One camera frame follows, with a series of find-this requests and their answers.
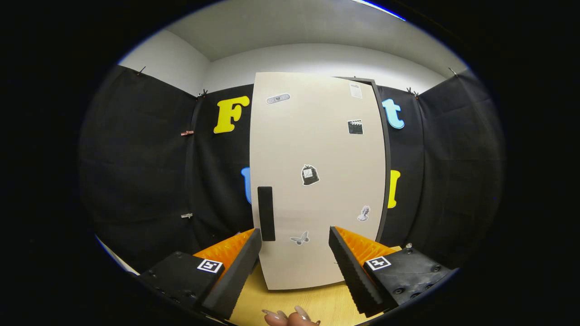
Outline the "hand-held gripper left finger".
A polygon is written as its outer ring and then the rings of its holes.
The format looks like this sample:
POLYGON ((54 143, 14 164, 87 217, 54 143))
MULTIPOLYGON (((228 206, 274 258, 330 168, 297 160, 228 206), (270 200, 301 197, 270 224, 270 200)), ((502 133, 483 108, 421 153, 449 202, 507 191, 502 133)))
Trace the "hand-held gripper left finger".
POLYGON ((197 316, 231 318, 261 250, 253 228, 196 254, 176 251, 136 278, 148 290, 197 316))

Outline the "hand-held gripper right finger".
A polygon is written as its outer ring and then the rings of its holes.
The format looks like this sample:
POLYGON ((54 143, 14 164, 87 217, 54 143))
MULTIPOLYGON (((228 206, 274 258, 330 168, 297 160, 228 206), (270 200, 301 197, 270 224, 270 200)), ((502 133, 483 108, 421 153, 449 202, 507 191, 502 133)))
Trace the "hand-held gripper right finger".
POLYGON ((328 245, 358 312, 366 317, 408 306, 454 274, 412 246, 395 250, 335 225, 328 245))

